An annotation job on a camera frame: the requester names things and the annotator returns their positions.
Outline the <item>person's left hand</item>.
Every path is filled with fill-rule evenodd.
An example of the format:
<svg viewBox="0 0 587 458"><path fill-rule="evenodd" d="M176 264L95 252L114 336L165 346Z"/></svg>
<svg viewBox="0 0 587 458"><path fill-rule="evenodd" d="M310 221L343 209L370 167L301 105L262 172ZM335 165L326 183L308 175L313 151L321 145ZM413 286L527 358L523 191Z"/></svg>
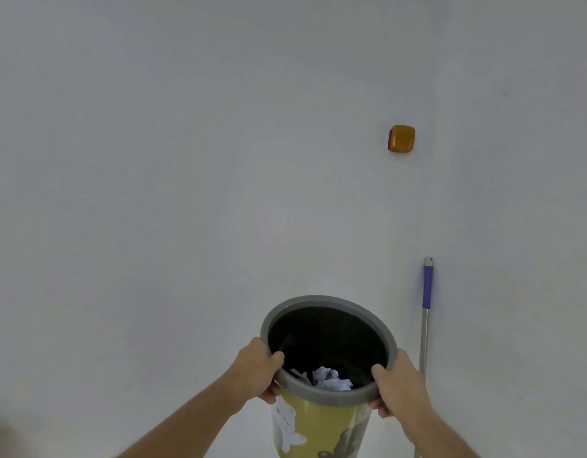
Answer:
<svg viewBox="0 0 587 458"><path fill-rule="evenodd" d="M226 385L243 406L247 401L258 398L273 405L281 394L281 388L269 369L271 353L263 340L254 337L239 350L234 362L226 371Z"/></svg>

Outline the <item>person's right hand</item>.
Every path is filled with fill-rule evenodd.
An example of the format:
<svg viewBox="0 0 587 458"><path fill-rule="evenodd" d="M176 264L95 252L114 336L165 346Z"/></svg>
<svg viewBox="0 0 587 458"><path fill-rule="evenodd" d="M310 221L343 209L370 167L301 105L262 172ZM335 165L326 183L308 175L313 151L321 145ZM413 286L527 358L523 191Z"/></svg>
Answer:
<svg viewBox="0 0 587 458"><path fill-rule="evenodd" d="M396 419L392 409L400 408L405 402L411 402L413 399L426 399L430 402L425 379L405 350L397 350L395 362L389 369L393 371L390 389L387 392L379 391L379 397L369 402L369 407L376 410L380 417Z"/></svg>

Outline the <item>yellow trash bin grey rim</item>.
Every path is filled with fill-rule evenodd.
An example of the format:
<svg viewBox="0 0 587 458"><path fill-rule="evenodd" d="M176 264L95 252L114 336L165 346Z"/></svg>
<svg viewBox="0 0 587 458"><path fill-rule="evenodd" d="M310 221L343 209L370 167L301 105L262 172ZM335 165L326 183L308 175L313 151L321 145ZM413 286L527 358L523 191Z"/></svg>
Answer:
<svg viewBox="0 0 587 458"><path fill-rule="evenodd" d="M379 397L372 366L391 368L396 341L369 310L327 295L286 300L266 316L260 338L271 353L284 353L274 377L281 388L271 406L273 440L279 458L357 458ZM306 386L290 369L321 366L349 379L353 389L329 392Z"/></svg>

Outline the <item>person's right forearm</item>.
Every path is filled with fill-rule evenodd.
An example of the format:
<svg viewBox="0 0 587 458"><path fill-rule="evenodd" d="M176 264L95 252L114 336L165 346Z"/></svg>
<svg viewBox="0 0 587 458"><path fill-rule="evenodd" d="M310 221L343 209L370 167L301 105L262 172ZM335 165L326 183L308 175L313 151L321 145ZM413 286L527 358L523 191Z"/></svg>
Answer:
<svg viewBox="0 0 587 458"><path fill-rule="evenodd" d="M433 409L428 400L413 399L392 409L419 458L480 458Z"/></svg>

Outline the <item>person's left forearm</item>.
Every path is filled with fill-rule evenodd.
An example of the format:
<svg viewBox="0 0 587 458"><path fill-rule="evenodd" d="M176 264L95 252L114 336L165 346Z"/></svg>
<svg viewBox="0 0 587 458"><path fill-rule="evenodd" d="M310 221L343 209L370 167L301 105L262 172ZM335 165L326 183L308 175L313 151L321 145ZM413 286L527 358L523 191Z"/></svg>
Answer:
<svg viewBox="0 0 587 458"><path fill-rule="evenodd" d="M224 425L256 394L226 373L116 458L205 458Z"/></svg>

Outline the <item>crumpled white paper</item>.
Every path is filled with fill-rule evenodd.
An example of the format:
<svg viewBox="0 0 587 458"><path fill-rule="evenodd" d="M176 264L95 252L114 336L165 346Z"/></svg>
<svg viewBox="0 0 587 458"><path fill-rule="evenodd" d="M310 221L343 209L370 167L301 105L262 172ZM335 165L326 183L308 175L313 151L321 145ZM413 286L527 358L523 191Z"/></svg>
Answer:
<svg viewBox="0 0 587 458"><path fill-rule="evenodd" d="M353 383L349 379L341 378L335 369L321 366L311 372L300 372L297 369L290 369L290 372L306 386L316 389L329 392L346 392L353 389Z"/></svg>

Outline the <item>orange square wall hook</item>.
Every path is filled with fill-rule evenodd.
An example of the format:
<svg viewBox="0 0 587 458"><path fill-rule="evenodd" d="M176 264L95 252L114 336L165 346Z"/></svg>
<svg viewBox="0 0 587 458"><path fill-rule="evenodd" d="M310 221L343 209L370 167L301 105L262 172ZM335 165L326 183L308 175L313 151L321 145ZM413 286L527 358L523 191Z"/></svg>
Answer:
<svg viewBox="0 0 587 458"><path fill-rule="evenodd" d="M412 126L397 124L389 131L388 151L407 154L414 149L416 129Z"/></svg>

